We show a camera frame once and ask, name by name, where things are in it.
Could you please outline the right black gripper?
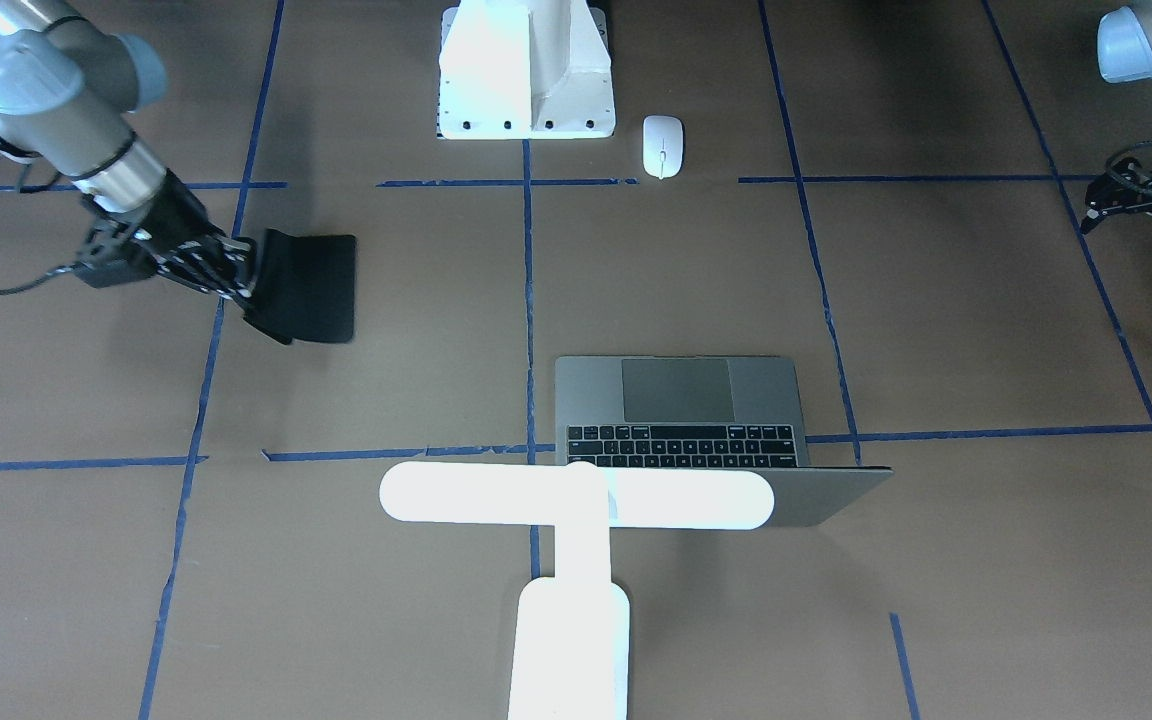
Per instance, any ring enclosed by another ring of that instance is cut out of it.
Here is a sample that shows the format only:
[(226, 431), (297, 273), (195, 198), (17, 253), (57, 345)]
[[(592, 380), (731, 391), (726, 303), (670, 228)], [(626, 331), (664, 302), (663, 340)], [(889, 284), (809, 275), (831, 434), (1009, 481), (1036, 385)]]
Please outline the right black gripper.
[(259, 264), (259, 242), (223, 234), (173, 172), (165, 174), (147, 202), (136, 234), (161, 275), (223, 300), (250, 300), (250, 288), (223, 272), (252, 272)]

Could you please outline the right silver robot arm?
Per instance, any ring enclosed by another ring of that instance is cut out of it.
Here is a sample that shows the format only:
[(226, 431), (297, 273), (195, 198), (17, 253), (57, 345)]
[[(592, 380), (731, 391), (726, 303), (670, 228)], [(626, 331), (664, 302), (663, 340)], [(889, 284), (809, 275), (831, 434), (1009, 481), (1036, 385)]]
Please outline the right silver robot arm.
[(0, 158), (50, 162), (93, 218), (76, 259), (47, 278), (104, 288), (161, 275), (244, 304), (260, 247), (211, 223), (128, 122), (165, 90), (141, 37), (106, 33), (65, 1), (0, 1)]

